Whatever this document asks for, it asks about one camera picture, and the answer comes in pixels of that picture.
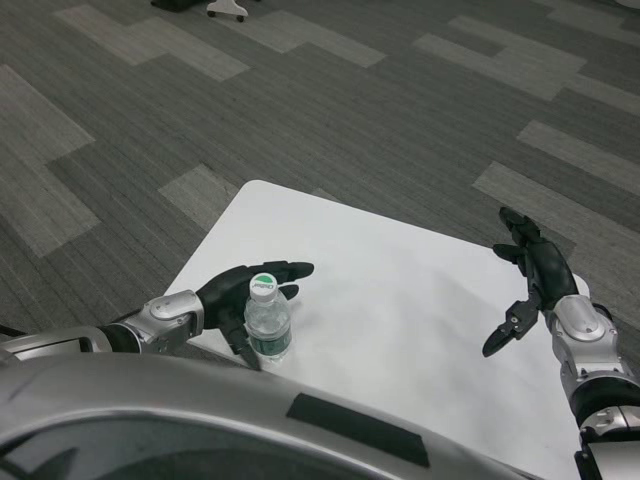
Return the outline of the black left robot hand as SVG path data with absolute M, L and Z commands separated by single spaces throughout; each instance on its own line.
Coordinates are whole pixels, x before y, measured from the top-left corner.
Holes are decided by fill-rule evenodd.
M 244 309 L 249 299 L 250 280 L 268 273 L 281 284 L 287 300 L 299 293 L 296 280 L 310 276 L 314 265 L 308 262 L 272 261 L 253 266 L 237 266 L 227 270 L 196 291 L 204 309 L 204 330 L 218 329 L 235 355 L 239 355 L 255 371 L 261 371 L 260 360 L 251 347 L 244 327 Z

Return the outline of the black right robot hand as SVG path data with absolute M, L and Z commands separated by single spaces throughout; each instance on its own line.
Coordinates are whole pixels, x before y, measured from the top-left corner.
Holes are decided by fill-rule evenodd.
M 532 219 L 508 207 L 499 210 L 499 218 L 513 243 L 496 244 L 492 251 L 518 267 L 526 278 L 528 297 L 506 310 L 504 322 L 482 347 L 484 357 L 494 355 L 512 340 L 522 339 L 536 324 L 539 313 L 552 310 L 563 297 L 578 293 L 566 259 L 553 242 L 541 235 Z

